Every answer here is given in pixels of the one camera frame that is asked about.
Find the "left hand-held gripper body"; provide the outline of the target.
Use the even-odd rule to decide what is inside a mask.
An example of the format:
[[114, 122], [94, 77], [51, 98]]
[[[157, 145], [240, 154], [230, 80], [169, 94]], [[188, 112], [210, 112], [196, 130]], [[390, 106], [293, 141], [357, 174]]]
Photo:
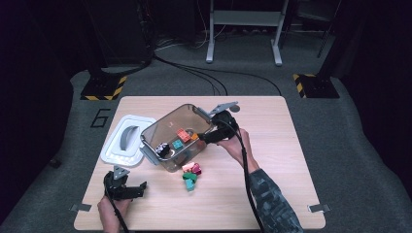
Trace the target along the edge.
[[126, 181], [128, 179], [129, 171], [115, 165], [112, 171], [109, 171], [103, 180], [105, 195], [111, 199], [125, 199], [126, 198]]

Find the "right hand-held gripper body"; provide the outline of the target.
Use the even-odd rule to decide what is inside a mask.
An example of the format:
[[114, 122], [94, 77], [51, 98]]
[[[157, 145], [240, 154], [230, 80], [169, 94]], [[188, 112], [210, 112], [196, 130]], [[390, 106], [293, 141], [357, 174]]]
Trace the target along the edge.
[[238, 105], [238, 102], [220, 104], [209, 113], [211, 122], [217, 129], [223, 129], [225, 139], [231, 139], [239, 128], [235, 118], [230, 114], [230, 107], [234, 105]]

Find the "coral toy block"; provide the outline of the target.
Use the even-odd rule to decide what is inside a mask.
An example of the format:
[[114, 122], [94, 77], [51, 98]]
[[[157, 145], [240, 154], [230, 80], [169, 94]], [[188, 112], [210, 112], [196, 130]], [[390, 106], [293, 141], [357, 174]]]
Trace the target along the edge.
[[177, 131], [177, 135], [184, 143], [190, 140], [190, 134], [183, 128]]

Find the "white storage box lid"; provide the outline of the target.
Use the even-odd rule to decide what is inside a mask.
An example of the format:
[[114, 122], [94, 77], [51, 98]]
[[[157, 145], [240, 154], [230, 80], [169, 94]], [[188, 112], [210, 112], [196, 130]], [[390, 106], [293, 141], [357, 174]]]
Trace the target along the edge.
[[155, 123], [151, 117], [126, 115], [116, 125], [100, 152], [100, 158], [109, 164], [122, 167], [138, 166], [143, 160], [140, 151], [141, 133]]

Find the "translucent grey storage box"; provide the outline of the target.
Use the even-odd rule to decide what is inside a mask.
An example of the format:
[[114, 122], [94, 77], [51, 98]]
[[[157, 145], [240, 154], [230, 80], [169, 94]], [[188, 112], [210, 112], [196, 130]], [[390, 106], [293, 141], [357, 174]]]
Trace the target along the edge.
[[[181, 128], [185, 129], [191, 136], [194, 133], [197, 135], [208, 133], [214, 126], [202, 109], [192, 104], [184, 104], [141, 133], [143, 143], [141, 152], [154, 165], [161, 165], [168, 172], [173, 173], [180, 170], [206, 148], [206, 144], [199, 139], [190, 139], [184, 143], [177, 135], [177, 131]], [[184, 144], [180, 149], [175, 149], [172, 145], [176, 140], [180, 140]], [[161, 158], [155, 152], [155, 148], [160, 143], [167, 143], [170, 146], [170, 152], [165, 158]]]

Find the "white toy ambulance car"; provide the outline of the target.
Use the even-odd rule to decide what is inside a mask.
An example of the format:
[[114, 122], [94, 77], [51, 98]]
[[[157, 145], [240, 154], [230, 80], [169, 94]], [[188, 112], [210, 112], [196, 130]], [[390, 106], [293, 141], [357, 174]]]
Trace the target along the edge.
[[156, 148], [155, 152], [161, 157], [165, 158], [170, 152], [170, 146], [167, 143], [160, 143]]

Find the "person's left hand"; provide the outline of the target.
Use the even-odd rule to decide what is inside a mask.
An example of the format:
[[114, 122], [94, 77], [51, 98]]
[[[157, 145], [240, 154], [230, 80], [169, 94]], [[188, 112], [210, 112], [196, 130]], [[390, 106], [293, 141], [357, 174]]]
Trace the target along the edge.
[[[115, 207], [120, 211], [122, 216], [127, 213], [131, 199], [114, 201]], [[120, 233], [120, 221], [115, 214], [115, 209], [112, 206], [109, 198], [103, 196], [97, 204], [100, 220], [103, 226], [104, 233]]]

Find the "person's right hand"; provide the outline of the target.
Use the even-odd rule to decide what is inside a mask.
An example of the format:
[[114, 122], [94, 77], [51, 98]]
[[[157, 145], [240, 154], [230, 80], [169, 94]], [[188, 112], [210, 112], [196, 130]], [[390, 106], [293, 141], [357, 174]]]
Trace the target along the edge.
[[[259, 166], [253, 156], [249, 133], [243, 128], [239, 129], [239, 133], [240, 138], [233, 137], [229, 140], [222, 140], [217, 142], [217, 145], [223, 147], [242, 168], [247, 166], [248, 172], [253, 173], [259, 169]], [[246, 162], [243, 159], [242, 149], [246, 151]]]

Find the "grey tape strip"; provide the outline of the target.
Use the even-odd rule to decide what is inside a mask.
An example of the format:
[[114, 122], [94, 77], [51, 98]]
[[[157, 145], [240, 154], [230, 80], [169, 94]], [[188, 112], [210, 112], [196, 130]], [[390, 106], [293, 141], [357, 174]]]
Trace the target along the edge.
[[72, 212], [78, 212], [78, 211], [89, 212], [90, 209], [91, 209], [91, 205], [79, 203], [79, 204], [73, 204], [69, 210]]
[[331, 207], [328, 204], [317, 204], [317, 205], [309, 205], [308, 211], [311, 213], [326, 213], [331, 210]]

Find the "hazard striped stand base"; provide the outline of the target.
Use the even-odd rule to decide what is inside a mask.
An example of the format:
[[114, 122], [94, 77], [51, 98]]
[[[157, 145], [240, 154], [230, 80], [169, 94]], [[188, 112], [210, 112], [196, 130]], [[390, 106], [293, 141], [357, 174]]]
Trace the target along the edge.
[[126, 77], [90, 78], [81, 92], [82, 100], [116, 100], [123, 89]]
[[313, 74], [292, 75], [301, 98], [339, 98], [330, 79], [322, 80]]

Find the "grey metal stand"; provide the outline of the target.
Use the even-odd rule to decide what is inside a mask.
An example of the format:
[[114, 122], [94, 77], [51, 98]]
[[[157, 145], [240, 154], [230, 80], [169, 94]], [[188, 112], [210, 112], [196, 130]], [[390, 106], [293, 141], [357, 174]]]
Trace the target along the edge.
[[280, 54], [279, 42], [283, 31], [284, 20], [290, 0], [283, 0], [282, 10], [278, 12], [233, 11], [216, 10], [215, 0], [210, 0], [209, 9], [209, 43], [206, 54], [206, 62], [214, 61], [215, 50], [215, 26], [216, 25], [243, 25], [243, 26], [268, 26], [276, 28], [276, 35], [271, 40], [271, 48], [275, 65], [283, 65]]

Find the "thin black stand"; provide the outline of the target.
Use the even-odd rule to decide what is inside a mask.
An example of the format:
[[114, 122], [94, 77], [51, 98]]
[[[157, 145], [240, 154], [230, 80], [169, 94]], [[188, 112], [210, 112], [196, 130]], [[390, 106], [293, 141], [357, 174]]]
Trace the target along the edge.
[[317, 57], [318, 57], [318, 58], [320, 58], [321, 55], [322, 55], [322, 53], [323, 53], [323, 50], [324, 50], [324, 48], [325, 48], [325, 46], [326, 46], [326, 42], [327, 42], [327, 39], [328, 39], [330, 30], [331, 30], [333, 24], [334, 24], [334, 21], [331, 21], [331, 22], [328, 24], [328, 26], [327, 26], [327, 28], [326, 28], [326, 30], [325, 30], [325, 32], [324, 32], [324, 35], [323, 35], [323, 37], [322, 37], [322, 39], [323, 39], [323, 40], [322, 40], [322, 44], [321, 44], [320, 50], [319, 50], [319, 52], [318, 52], [318, 54], [317, 54]]

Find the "dark cabinet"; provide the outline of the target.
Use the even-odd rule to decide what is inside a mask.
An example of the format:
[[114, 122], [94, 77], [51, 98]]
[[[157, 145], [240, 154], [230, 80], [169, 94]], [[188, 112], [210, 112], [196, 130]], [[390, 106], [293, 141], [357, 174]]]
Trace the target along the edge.
[[107, 65], [152, 59], [151, 29], [141, 0], [84, 0]]

